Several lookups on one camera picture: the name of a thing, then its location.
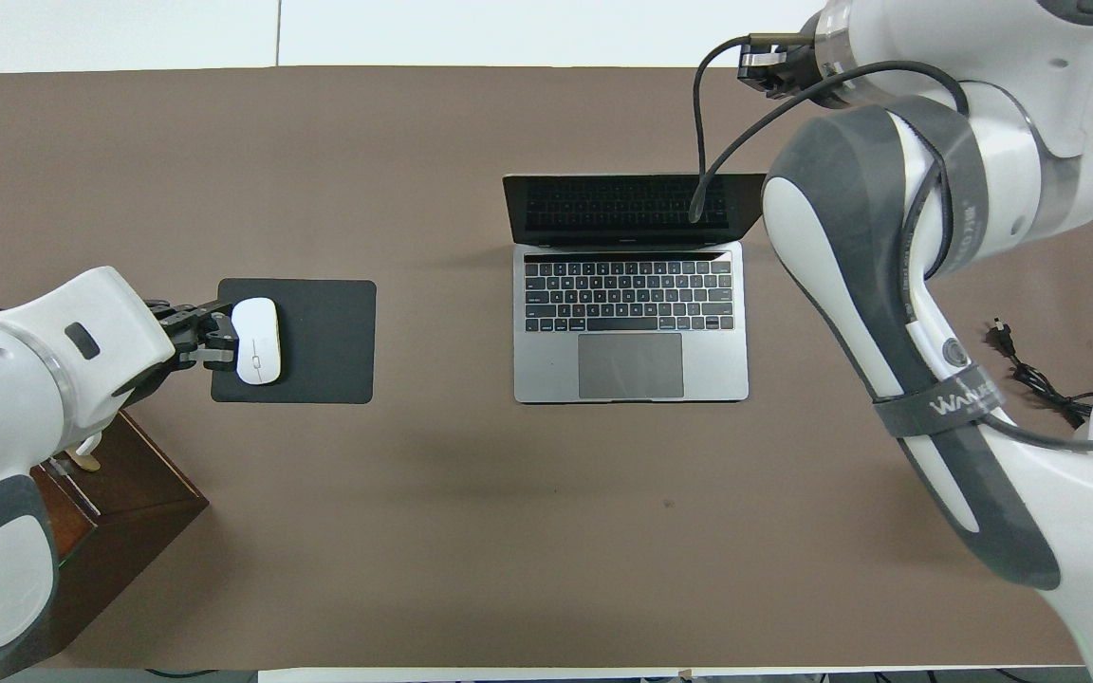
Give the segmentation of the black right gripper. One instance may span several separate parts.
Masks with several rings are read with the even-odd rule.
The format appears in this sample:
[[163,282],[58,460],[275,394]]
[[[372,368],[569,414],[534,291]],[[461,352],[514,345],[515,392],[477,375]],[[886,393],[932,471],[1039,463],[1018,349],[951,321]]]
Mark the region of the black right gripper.
[[768,99],[798,97],[824,80],[816,64],[814,45],[778,45],[776,48],[742,48],[737,78]]

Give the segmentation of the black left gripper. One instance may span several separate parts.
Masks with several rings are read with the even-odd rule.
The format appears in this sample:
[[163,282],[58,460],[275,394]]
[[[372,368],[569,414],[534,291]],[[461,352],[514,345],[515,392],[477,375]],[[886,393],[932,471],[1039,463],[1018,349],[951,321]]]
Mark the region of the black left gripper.
[[[168,337],[174,351],[168,360],[161,361],[139,373],[126,388],[133,390],[121,408],[154,395],[171,373],[190,367],[180,360],[188,353],[188,362],[201,364],[212,370],[234,370],[237,368],[237,338],[231,320],[234,303],[213,301],[204,305],[174,305],[168,301],[143,301],[148,310],[155,316],[164,334]],[[208,335],[195,341],[195,335]]]

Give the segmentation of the silver grey laptop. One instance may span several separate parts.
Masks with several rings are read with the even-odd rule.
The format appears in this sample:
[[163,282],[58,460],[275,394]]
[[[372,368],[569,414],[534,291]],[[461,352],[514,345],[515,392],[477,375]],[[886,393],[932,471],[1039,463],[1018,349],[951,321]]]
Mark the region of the silver grey laptop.
[[741,242],[760,173],[505,175],[513,395],[533,403],[740,401],[750,393]]

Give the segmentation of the white computer mouse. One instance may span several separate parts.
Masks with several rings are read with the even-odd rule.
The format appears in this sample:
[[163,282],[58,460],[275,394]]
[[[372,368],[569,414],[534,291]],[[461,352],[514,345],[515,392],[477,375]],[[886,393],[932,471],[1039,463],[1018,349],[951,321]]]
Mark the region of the white computer mouse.
[[251,386],[277,382],[283,373],[277,303],[266,297],[240,301],[230,319],[238,338],[239,379]]

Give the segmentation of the black mouse pad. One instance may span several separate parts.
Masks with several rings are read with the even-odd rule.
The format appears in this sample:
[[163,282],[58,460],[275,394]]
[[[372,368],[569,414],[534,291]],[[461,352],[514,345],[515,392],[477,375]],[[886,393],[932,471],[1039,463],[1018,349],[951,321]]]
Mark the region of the black mouse pad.
[[373,397],[377,286],[368,280],[225,278],[218,297],[265,297],[277,306],[282,370],[274,382],[248,385],[216,373],[213,401],[277,405],[364,405]]

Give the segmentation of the dark brown wooden box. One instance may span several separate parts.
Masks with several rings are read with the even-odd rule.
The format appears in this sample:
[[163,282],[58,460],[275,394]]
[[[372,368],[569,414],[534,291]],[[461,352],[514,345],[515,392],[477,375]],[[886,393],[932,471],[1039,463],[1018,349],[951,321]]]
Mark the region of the dark brown wooden box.
[[95,457],[97,472],[58,454],[30,472],[58,547],[58,587],[39,625],[0,662],[0,679],[68,647],[207,506],[129,415],[105,428]]

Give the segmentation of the brown table mat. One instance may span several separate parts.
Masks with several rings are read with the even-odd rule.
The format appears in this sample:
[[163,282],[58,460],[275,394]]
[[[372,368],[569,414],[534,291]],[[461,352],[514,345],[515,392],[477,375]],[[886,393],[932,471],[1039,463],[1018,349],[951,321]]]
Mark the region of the brown table mat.
[[205,494],[51,666],[1066,666],[947,525],[762,228],[750,398],[521,405],[507,174],[695,169],[684,69],[0,74],[0,307],[368,280],[365,405],[130,414]]

